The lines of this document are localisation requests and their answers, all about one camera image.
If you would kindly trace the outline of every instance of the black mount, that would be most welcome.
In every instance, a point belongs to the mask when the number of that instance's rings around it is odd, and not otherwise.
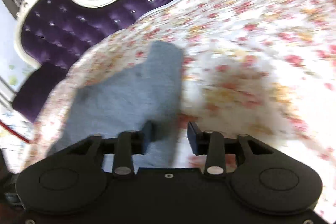
[[[195,155],[207,155],[204,174],[197,168],[140,168],[132,155],[144,154],[153,140],[147,122],[117,138],[91,136],[28,167],[16,181],[26,212],[53,223],[326,223],[312,209],[322,182],[310,167],[241,134],[227,139],[188,123]],[[104,154],[115,154],[112,172],[103,172]],[[235,154],[237,169],[226,172],[225,154]]]

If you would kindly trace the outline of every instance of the gray towel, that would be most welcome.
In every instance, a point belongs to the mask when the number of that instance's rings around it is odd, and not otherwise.
[[[56,153],[93,134],[114,138],[122,131],[140,130],[147,120],[155,125],[155,142],[146,155],[134,155],[139,167],[169,168],[177,141],[183,53],[175,45],[155,41],[147,60],[104,82],[86,86],[73,101],[63,136],[51,147]],[[103,169],[111,172],[113,155]]]

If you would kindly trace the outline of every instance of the purple velvet upholstery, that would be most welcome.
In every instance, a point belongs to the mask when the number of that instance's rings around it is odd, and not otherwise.
[[[88,48],[133,24],[144,13],[170,1],[118,0],[93,9],[81,7],[71,0],[39,0],[25,20],[21,33],[22,46],[41,64],[49,62],[60,67],[65,76]],[[50,91],[57,84],[57,81],[47,81],[43,73],[34,81],[27,81],[13,102],[13,107],[31,121],[35,120],[45,99],[37,100],[33,105],[26,104],[24,97],[33,96],[31,93],[34,92],[26,85],[43,85]]]

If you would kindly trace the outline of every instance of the floral blanket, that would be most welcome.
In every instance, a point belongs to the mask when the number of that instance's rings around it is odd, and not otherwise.
[[[78,88],[142,63],[154,40],[184,50],[175,166],[203,164],[188,147],[187,121],[226,137],[252,135],[320,174],[315,210],[333,223],[336,0],[176,0],[147,13],[73,65],[35,123],[26,164],[42,159],[61,136]],[[229,156],[227,163],[235,168]]]

